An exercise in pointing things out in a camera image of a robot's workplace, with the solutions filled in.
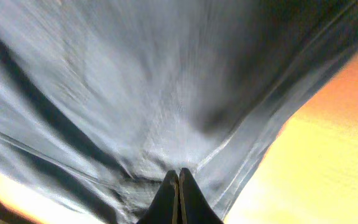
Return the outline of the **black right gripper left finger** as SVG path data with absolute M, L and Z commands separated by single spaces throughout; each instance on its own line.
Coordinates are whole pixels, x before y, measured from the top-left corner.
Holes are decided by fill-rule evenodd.
M 177 224 L 179 205 L 178 176 L 174 170 L 167 172 L 150 207 L 137 224 Z

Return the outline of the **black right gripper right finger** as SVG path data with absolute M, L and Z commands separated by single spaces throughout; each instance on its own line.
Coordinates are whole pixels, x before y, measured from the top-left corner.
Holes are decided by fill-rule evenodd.
M 187 168 L 179 176 L 181 219 L 183 224 L 223 224 L 202 194 Z

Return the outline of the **dark navy shorts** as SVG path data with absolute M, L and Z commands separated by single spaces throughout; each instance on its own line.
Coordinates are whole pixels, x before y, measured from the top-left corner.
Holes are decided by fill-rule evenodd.
M 0 173 L 134 223 L 186 167 L 225 217 L 358 50 L 358 1 L 0 0 Z

